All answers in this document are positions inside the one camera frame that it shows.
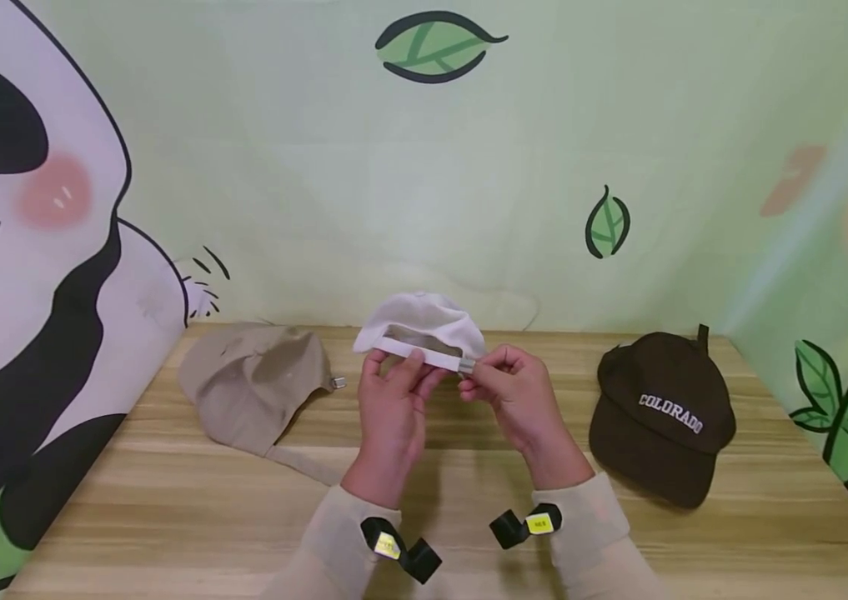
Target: sleeve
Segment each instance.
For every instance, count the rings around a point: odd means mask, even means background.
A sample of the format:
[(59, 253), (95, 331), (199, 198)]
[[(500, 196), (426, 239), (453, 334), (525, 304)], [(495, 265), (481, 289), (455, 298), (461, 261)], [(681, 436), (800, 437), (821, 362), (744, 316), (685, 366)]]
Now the sleeve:
[(381, 517), (394, 528), (400, 512), (365, 502), (340, 486), (330, 488), (304, 531), (290, 563), (264, 590), (262, 600), (359, 600), (379, 556), (367, 548), (360, 523)]
[(568, 600), (662, 600), (668, 594), (631, 542), (630, 524), (606, 473), (579, 486), (534, 492), (560, 509), (550, 555)]

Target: wrist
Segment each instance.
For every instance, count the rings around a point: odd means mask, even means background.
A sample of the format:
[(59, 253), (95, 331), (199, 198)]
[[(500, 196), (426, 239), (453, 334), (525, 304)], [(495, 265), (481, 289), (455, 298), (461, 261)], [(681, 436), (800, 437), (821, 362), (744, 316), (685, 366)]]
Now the wrist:
[(530, 443), (524, 461), (535, 490), (563, 490), (594, 477), (595, 470), (567, 429), (546, 440)]
[(360, 448), (340, 487), (361, 500), (397, 510), (412, 463), (394, 459), (393, 454)]

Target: cartoon panda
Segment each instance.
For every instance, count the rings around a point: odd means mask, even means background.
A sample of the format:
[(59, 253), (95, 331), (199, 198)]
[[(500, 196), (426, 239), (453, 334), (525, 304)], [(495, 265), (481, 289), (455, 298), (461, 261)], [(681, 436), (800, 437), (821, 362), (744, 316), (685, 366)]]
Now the cartoon panda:
[(209, 303), (119, 218), (129, 181), (87, 77), (0, 0), (0, 594)]

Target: wrist tag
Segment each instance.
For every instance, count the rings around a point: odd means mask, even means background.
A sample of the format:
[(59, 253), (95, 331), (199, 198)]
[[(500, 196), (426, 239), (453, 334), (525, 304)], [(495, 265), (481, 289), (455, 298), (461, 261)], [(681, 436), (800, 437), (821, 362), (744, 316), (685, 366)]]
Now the wrist tag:
[(526, 542), (530, 536), (545, 536), (560, 530), (564, 518), (554, 504), (540, 504), (520, 522), (513, 511), (507, 511), (494, 519), (489, 530), (504, 550)]
[(530, 514), (526, 523), (531, 536), (545, 536), (554, 532), (554, 519), (546, 512)]
[(392, 561), (400, 559), (400, 546), (396, 539), (387, 532), (380, 532), (377, 543), (374, 544), (374, 552), (382, 557), (391, 558)]
[(360, 523), (367, 548), (374, 554), (396, 561), (400, 568), (420, 583), (426, 583), (443, 561), (423, 538), (418, 539), (410, 550), (404, 539), (385, 518), (370, 517)]

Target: person's right hand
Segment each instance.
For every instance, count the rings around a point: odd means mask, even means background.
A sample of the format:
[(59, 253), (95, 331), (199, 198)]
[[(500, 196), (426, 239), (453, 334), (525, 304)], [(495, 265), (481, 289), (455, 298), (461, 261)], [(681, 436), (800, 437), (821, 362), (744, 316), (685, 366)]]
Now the person's right hand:
[(474, 365), (458, 386), (464, 402), (485, 400), (500, 431), (524, 455), (534, 486), (557, 490), (582, 483), (594, 469), (570, 435), (544, 361), (513, 346), (499, 346)]

